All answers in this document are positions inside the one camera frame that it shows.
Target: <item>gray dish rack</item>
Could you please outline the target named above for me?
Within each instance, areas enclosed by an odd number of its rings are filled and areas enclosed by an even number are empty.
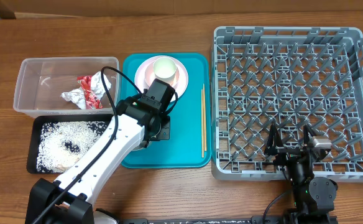
[[[285,145],[310,124],[333,143],[315,175],[363,182],[363,35],[349,27],[218,27],[212,49],[215,178],[283,179],[264,155],[270,125]]]

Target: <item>crumpled wrapper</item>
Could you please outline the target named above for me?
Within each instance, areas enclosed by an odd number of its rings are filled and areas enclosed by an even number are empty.
[[[93,76],[78,77],[77,80],[81,87],[64,92],[61,94],[61,97],[66,101],[73,102],[82,110],[102,108],[100,99],[106,94],[106,91],[101,82],[100,72]],[[106,75],[104,75],[104,81],[109,90],[111,83],[108,81]]]

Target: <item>blue tray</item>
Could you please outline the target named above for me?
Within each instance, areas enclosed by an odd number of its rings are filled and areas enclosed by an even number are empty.
[[[204,56],[197,53],[134,54],[125,59],[123,72],[134,80],[137,68],[148,58],[168,55],[187,69],[188,86],[170,113],[170,140],[153,142],[147,149],[132,151],[122,161],[127,168],[203,167],[211,158],[211,115],[209,98],[209,68]],[[207,151],[201,155],[201,90],[205,84]],[[125,80],[121,83],[121,99],[136,94]]]

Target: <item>wooden chopstick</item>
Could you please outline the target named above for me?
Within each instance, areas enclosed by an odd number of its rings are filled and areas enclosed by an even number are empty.
[[[206,103],[205,103],[205,84],[203,85],[203,104],[204,104],[204,150],[206,152]]]
[[[203,104],[203,100],[204,100],[204,92],[203,92],[203,90],[201,90],[201,135],[202,135],[201,153],[202,153],[202,158],[204,158],[204,104]]]

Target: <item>white cup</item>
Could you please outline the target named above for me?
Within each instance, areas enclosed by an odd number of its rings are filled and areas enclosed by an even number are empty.
[[[166,83],[172,83],[176,75],[176,63],[170,57],[160,57],[153,64],[155,77]]]

